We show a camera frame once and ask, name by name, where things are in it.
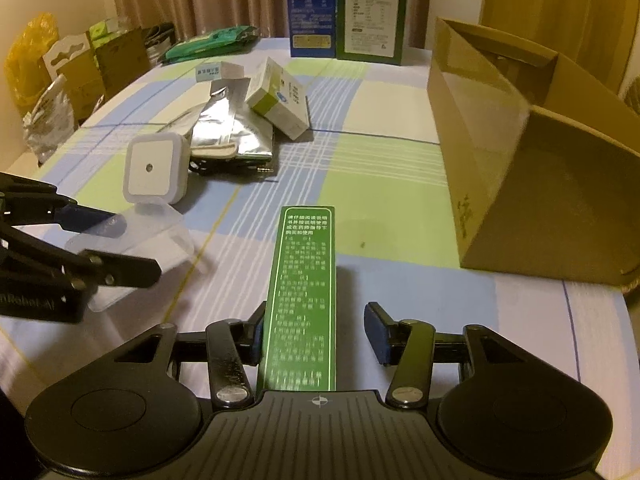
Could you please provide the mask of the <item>checked tablecloth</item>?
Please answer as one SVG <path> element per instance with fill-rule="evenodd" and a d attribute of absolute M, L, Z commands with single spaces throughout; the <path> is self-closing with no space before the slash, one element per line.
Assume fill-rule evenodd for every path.
<path fill-rule="evenodd" d="M 266 308 L 268 359 L 253 389 L 375 390 L 367 304 L 441 334 L 483 325 L 578 380 L 619 424 L 639 411 L 639 362 L 622 294 L 600 285 L 463 269 L 426 92 L 431 55 L 400 65 L 292 58 L 264 39 L 235 64 L 266 61 L 303 86 L 310 129 L 274 140 L 264 176 L 190 174 L 175 205 L 127 202 L 128 148 L 190 128 L 210 97 L 198 62 L 157 67 L 104 105 L 38 171 L 81 206 L 112 214 L 80 232 L 25 233 L 69 252 L 155 260 L 147 288 L 109 278 L 78 323 L 2 318 L 1 390 L 20 411 L 50 385 L 152 327 L 201 333 Z"/>

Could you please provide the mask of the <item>yellow plastic bag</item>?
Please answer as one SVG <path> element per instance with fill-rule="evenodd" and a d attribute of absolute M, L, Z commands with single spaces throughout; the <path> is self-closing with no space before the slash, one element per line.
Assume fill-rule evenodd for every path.
<path fill-rule="evenodd" d="M 56 18 L 52 13 L 43 12 L 27 24 L 10 47 L 4 61 L 4 74 L 11 99 L 21 117 L 34 108 L 51 83 L 43 55 L 59 39 Z"/>

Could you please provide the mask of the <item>clear plastic blister package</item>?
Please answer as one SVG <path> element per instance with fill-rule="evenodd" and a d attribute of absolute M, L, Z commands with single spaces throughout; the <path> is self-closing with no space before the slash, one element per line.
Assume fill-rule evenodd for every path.
<path fill-rule="evenodd" d="M 91 249 L 154 259 L 163 272 L 195 255 L 182 214 L 163 202 L 134 204 L 114 219 L 74 235 L 64 248 L 75 254 Z"/>

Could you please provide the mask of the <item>blue milk carton box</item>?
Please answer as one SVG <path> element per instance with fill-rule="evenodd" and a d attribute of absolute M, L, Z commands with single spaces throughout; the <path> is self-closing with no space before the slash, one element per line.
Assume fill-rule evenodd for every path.
<path fill-rule="evenodd" d="M 286 0 L 293 58 L 334 58 L 336 0 Z"/>

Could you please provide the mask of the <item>white square night light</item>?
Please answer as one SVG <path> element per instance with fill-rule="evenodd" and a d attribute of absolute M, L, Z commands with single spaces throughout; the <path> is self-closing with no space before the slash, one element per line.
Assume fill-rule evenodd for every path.
<path fill-rule="evenodd" d="M 189 159 L 189 142 L 178 133 L 136 136 L 127 148 L 122 194 L 133 204 L 180 202 L 188 186 Z"/>

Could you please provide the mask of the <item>brown paper bag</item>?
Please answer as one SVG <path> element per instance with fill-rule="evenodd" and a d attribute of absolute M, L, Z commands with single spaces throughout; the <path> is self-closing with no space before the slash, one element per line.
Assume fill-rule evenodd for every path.
<path fill-rule="evenodd" d="M 142 29 L 130 30 L 102 44 L 96 49 L 96 62 L 108 101 L 151 69 Z"/>

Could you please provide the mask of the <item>long green medicine box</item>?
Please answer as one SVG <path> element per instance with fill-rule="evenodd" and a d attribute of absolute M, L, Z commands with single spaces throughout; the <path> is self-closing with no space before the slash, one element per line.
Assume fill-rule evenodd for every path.
<path fill-rule="evenodd" d="M 336 388 L 335 218 L 331 206 L 285 206 L 274 244 L 258 389 Z"/>

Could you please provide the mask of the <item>green milk carton box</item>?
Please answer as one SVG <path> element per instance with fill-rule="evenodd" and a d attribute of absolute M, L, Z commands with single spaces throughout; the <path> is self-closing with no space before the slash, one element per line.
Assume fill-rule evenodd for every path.
<path fill-rule="evenodd" d="M 399 65 L 407 0 L 337 0 L 336 57 Z"/>

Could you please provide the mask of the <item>silver foil bag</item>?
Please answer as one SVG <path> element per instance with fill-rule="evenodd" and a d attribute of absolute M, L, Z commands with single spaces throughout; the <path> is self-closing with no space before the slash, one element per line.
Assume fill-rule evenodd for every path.
<path fill-rule="evenodd" d="M 245 97 L 250 78 L 214 80 L 209 100 L 192 128 L 191 155 L 219 160 L 270 160 L 273 126 Z"/>

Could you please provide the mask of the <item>green wet wipes pack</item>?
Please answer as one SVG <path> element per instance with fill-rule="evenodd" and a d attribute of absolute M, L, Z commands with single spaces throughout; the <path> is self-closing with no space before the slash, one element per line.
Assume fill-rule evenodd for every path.
<path fill-rule="evenodd" d="M 255 26 L 217 29 L 175 44 L 160 57 L 160 64 L 176 64 L 241 52 L 251 47 L 259 38 L 259 29 Z"/>

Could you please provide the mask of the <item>white green medicine box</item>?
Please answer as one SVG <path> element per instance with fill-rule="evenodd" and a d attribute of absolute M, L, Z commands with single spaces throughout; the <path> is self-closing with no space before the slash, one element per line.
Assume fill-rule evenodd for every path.
<path fill-rule="evenodd" d="M 310 128 L 305 87 L 269 56 L 250 77 L 245 103 L 292 141 Z"/>

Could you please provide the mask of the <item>brown cardboard box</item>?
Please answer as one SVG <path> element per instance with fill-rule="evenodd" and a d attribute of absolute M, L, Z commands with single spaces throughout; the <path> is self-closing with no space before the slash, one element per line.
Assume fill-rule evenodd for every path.
<path fill-rule="evenodd" d="M 438 20 L 427 94 L 467 269 L 639 277 L 639 118 L 567 56 Z"/>

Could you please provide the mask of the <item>small white label box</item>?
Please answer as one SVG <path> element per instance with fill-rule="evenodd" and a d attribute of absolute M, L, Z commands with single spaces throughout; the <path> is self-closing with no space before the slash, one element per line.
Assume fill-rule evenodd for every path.
<path fill-rule="evenodd" d="M 196 82 L 241 79 L 243 77 L 244 67 L 242 65 L 226 61 L 205 62 L 195 69 Z"/>

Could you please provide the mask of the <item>wooden door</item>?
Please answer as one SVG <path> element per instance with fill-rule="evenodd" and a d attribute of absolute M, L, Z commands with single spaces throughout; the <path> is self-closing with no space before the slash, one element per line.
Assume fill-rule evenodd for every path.
<path fill-rule="evenodd" d="M 484 0 L 480 22 L 571 58 L 617 92 L 638 27 L 639 0 Z"/>

